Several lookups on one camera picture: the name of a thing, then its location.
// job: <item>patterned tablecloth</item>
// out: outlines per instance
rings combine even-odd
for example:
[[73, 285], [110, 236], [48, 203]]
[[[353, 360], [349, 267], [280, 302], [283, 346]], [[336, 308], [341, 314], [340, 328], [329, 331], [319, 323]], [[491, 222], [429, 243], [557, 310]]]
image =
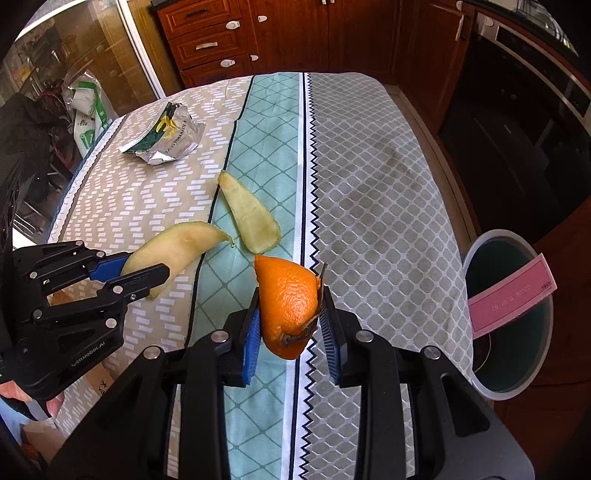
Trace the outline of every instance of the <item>patterned tablecloth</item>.
[[[182, 348], [248, 306], [256, 287], [253, 255], [217, 194], [222, 168], [279, 222], [282, 239], [268, 255], [315, 270], [328, 263], [326, 283], [338, 308], [355, 312], [395, 346], [438, 345], [469, 372], [466, 286], [452, 228], [412, 130], [377, 81], [354, 73], [278, 73], [185, 90], [173, 99], [207, 123], [199, 150], [150, 167], [118, 147], [142, 131], [156, 105], [118, 120], [85, 159], [50, 240], [81, 238], [107, 253], [131, 251], [170, 225], [206, 220], [238, 244], [219, 245], [159, 298], [130, 305], [125, 344], [104, 362], [114, 377], [146, 346]], [[86, 297], [99, 287], [85, 281], [69, 294]], [[81, 379], [66, 391], [57, 419], [62, 431], [71, 433], [96, 401], [87, 390]], [[332, 384], [319, 334], [293, 362], [263, 346], [252, 384], [225, 389], [233, 478], [352, 478], [358, 390]], [[404, 413], [411, 474], [407, 401]], [[180, 414], [177, 398], [168, 461], [173, 476]]]

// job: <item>cabinet drawer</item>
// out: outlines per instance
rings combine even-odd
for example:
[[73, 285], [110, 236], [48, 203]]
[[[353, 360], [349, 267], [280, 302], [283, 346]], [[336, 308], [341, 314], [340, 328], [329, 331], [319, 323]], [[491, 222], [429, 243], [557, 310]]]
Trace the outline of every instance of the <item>cabinet drawer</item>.
[[236, 63], [224, 68], [220, 65], [222, 60], [216, 60], [181, 72], [185, 87], [199, 87], [220, 80], [252, 75], [251, 58], [247, 54], [227, 57], [227, 60], [234, 60]]
[[239, 20], [238, 0], [181, 0], [158, 10], [166, 38], [178, 37], [199, 28]]
[[214, 60], [247, 53], [243, 28], [228, 30], [225, 24], [202, 28], [170, 41], [179, 70], [186, 70]]

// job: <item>screw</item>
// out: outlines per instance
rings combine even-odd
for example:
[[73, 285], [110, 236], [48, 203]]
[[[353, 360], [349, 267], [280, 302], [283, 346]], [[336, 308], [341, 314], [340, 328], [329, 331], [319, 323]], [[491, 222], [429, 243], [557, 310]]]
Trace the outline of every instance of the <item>screw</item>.
[[144, 358], [148, 360], [154, 360], [160, 356], [160, 348], [152, 345], [149, 346], [146, 350], [144, 350]]
[[212, 340], [216, 343], [223, 343], [230, 338], [230, 334], [225, 330], [216, 330], [212, 333]]
[[431, 360], [438, 360], [441, 357], [441, 350], [436, 346], [429, 345], [423, 350], [425, 356]]
[[355, 334], [358, 342], [369, 343], [374, 339], [374, 334], [369, 330], [360, 330]]

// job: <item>blue gripper pad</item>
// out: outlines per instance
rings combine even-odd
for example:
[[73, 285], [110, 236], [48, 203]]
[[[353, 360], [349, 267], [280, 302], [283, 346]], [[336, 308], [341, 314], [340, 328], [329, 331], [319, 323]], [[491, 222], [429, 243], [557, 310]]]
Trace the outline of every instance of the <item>blue gripper pad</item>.
[[129, 258], [130, 254], [113, 256], [114, 258], [108, 258], [107, 260], [100, 261], [97, 267], [90, 272], [91, 280], [98, 280], [103, 283], [113, 280], [121, 275], [123, 265]]
[[320, 331], [322, 332], [322, 341], [324, 343], [324, 352], [326, 354], [326, 362], [329, 366], [330, 377], [335, 385], [339, 385], [342, 379], [342, 371], [340, 368], [340, 350], [336, 343], [336, 336], [333, 332], [332, 325], [328, 318], [328, 311], [322, 307], [320, 317]]
[[251, 384], [255, 375], [258, 352], [261, 347], [261, 309], [256, 308], [252, 315], [251, 326], [248, 330], [246, 343], [244, 345], [244, 365], [242, 368], [242, 379], [246, 385]]

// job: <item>zigzag line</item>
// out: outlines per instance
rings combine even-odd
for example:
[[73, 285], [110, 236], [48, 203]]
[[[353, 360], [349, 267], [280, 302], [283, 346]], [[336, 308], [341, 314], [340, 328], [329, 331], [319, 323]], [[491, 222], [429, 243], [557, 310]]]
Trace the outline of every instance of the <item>zigzag line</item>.
[[[310, 75], [309, 74], [304, 74], [307, 75], [308, 80], [310, 80]], [[309, 120], [309, 124], [310, 124], [310, 143], [312, 146], [312, 149], [310, 151], [311, 156], [310, 156], [310, 165], [311, 165], [311, 177], [312, 177], [312, 186], [314, 187], [311, 191], [311, 195], [312, 195], [312, 211], [311, 211], [311, 223], [313, 225], [313, 229], [311, 231], [312, 236], [314, 237], [314, 239], [312, 240], [312, 249], [313, 252], [311, 254], [311, 258], [314, 261], [314, 264], [312, 265], [312, 269], [316, 270], [316, 267], [318, 266], [318, 264], [320, 263], [319, 260], [316, 258], [316, 255], [319, 252], [319, 249], [316, 245], [317, 241], [319, 240], [319, 237], [317, 235], [317, 231], [319, 230], [319, 225], [317, 223], [318, 221], [318, 195], [317, 195], [317, 190], [318, 190], [318, 164], [316, 162], [316, 127], [314, 126], [314, 122], [313, 122], [313, 118], [314, 118], [314, 114], [315, 114], [315, 110], [314, 110], [314, 95], [312, 94], [311, 88], [310, 88], [310, 82], [308, 83], [308, 99], [307, 101], [310, 104], [310, 120]], [[316, 360], [317, 355], [314, 353], [314, 347], [315, 345], [318, 343], [318, 341], [316, 340], [316, 338], [312, 337], [312, 344], [308, 347], [308, 351], [310, 352], [310, 359], [306, 362], [306, 364], [308, 365], [309, 371], [308, 373], [306, 373], [306, 377], [309, 380], [309, 383], [304, 387], [306, 389], [306, 391], [308, 392], [307, 397], [304, 399], [305, 404], [308, 406], [308, 409], [304, 412], [304, 416], [307, 419], [307, 422], [304, 424], [304, 430], [306, 431], [306, 434], [304, 435], [304, 437], [302, 438], [302, 440], [304, 440], [304, 445], [302, 446], [302, 450], [303, 450], [303, 454], [300, 455], [300, 469], [302, 472], [300, 475], [301, 479], [304, 479], [305, 474], [307, 472], [306, 466], [309, 464], [309, 461], [306, 459], [307, 455], [310, 454], [310, 450], [309, 450], [309, 446], [310, 446], [310, 441], [309, 441], [309, 437], [311, 435], [311, 430], [309, 429], [309, 425], [312, 423], [312, 418], [310, 417], [310, 412], [312, 411], [312, 405], [310, 403], [310, 400], [314, 397], [314, 393], [311, 390], [311, 386], [314, 384], [314, 380], [312, 379], [311, 375], [312, 373], [314, 373], [314, 371], [316, 370], [316, 367], [313, 365], [313, 361]]]
[[[314, 394], [312, 393], [312, 390], [310, 389], [310, 387], [314, 384], [314, 379], [312, 379], [311, 375], [312, 373], [316, 370], [316, 367], [312, 364], [312, 362], [314, 360], [316, 360], [317, 355], [314, 353], [314, 347], [315, 345], [318, 343], [318, 340], [316, 340], [316, 338], [312, 337], [312, 344], [308, 347], [308, 351], [311, 354], [310, 359], [306, 362], [306, 364], [309, 367], [309, 371], [308, 373], [306, 373], [306, 377], [309, 380], [308, 384], [304, 387], [306, 389], [306, 391], [308, 392], [308, 396], [304, 399], [304, 403], [307, 405], [307, 410], [304, 412], [304, 415], [306, 416], [306, 418], [308, 419], [308, 421], [306, 423], [304, 423], [303, 427], [304, 430], [306, 431], [306, 434], [303, 436], [302, 440], [304, 440], [304, 445], [302, 446], [302, 450], [304, 451], [304, 453], [300, 456], [300, 469], [303, 472], [306, 472], [306, 466], [310, 463], [306, 457], [310, 454], [310, 450], [308, 450], [308, 447], [310, 446], [310, 441], [309, 441], [309, 436], [311, 435], [311, 430], [308, 428], [309, 425], [312, 423], [312, 419], [309, 416], [309, 413], [312, 411], [312, 403], [310, 403], [310, 400], [312, 399], [312, 397], [314, 396]], [[302, 473], [300, 475], [300, 478], [305, 478], [304, 477], [305, 473]]]

